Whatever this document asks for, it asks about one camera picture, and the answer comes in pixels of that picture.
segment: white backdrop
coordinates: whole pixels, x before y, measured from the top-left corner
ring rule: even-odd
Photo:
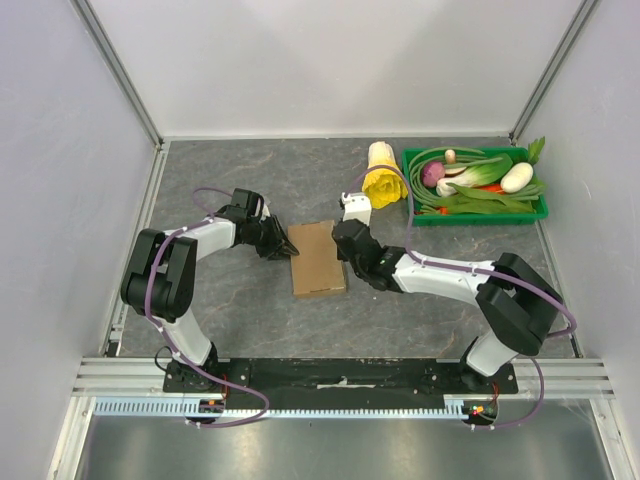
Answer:
[[[579,0],[92,0],[167,136],[506,134]]]
[[[600,2],[523,138],[547,137],[538,165],[556,266],[580,343],[604,359],[637,453],[639,16],[636,0]]]
[[[41,480],[153,146],[70,2],[0,2],[0,470]]]

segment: green tray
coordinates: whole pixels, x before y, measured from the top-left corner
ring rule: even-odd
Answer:
[[[478,148],[478,150],[484,152],[488,157],[497,155],[498,153],[506,153],[511,157],[511,160],[513,160],[514,163],[520,163],[527,160],[527,149],[522,147]],[[409,163],[420,152],[424,152],[424,149],[410,148],[402,152],[402,171],[405,175],[409,175]],[[424,160],[440,154],[442,154],[442,152],[434,152],[433,154],[420,158]],[[413,200],[416,211],[419,211],[422,204],[415,198]],[[532,202],[532,205],[535,209],[535,213],[416,215],[413,219],[413,224],[416,227],[427,225],[530,225],[535,223],[536,220],[547,218],[547,216],[549,216],[549,209],[547,208],[547,202],[544,200],[544,195],[540,195],[540,199]]]

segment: gray floor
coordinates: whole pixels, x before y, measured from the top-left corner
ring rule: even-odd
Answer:
[[[151,226],[171,229],[201,219],[203,212],[191,203],[198,186],[255,190],[271,201],[285,228],[338,219],[340,193],[365,168],[371,141],[174,142]],[[504,138],[388,141],[397,159],[411,147],[507,145]],[[216,207],[224,200],[208,199]],[[401,245],[406,221],[406,204],[394,204],[374,211],[372,232],[381,243]],[[452,259],[497,259],[511,251],[549,277],[534,226],[422,227],[413,230],[413,239],[417,250]],[[198,264],[192,306],[224,357],[455,358],[488,328],[477,308],[431,295],[377,292],[348,271],[345,295],[297,300],[288,261],[263,261],[252,247],[238,246]],[[130,311],[121,355],[151,356],[162,345],[155,329]],[[568,339],[554,339],[542,355],[570,357],[573,350]]]
[[[500,417],[530,402],[503,401]],[[588,401],[546,402],[520,428],[446,420],[266,420],[224,431],[179,418],[94,417],[83,480],[606,480]]]

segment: metal corner post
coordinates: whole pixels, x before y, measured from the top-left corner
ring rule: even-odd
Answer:
[[[133,82],[129,78],[124,65],[120,61],[118,54],[116,53],[109,37],[100,23],[95,10],[91,6],[89,0],[71,0],[71,4],[74,6],[82,22],[84,23],[89,35],[93,38],[100,54],[104,58],[109,70],[113,74],[116,82],[118,83],[122,93],[127,98],[127,101],[136,112],[142,127],[151,139],[154,145],[162,145],[163,138],[160,132],[156,128],[149,112],[144,106],[140,95],[133,86]]]
[[[512,140],[517,141],[522,135],[522,132],[524,132],[524,129],[531,121],[533,114],[538,109],[538,106],[540,106],[540,103],[542,103],[542,99],[549,90],[549,87],[558,74],[560,67],[562,67],[562,65],[564,64],[564,61],[566,60],[571,48],[576,42],[576,39],[580,35],[580,32],[582,32],[582,30],[584,29],[587,21],[591,17],[591,14],[595,11],[595,7],[599,2],[600,0],[582,0],[580,2],[580,6],[571,19],[569,26],[560,39],[560,43],[558,43],[558,46],[553,52],[549,63],[547,63],[544,72],[542,72],[540,80],[538,80],[536,87],[533,89],[533,93],[529,97],[529,100],[527,101],[524,109],[522,110],[522,113],[518,117],[518,120],[513,127],[513,130],[511,131],[510,137]]]

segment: cardboard box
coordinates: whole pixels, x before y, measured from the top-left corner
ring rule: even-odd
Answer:
[[[332,230],[333,220],[289,227],[289,240],[300,251],[300,255],[291,257],[296,298],[324,297],[347,291],[344,266],[338,260]]]

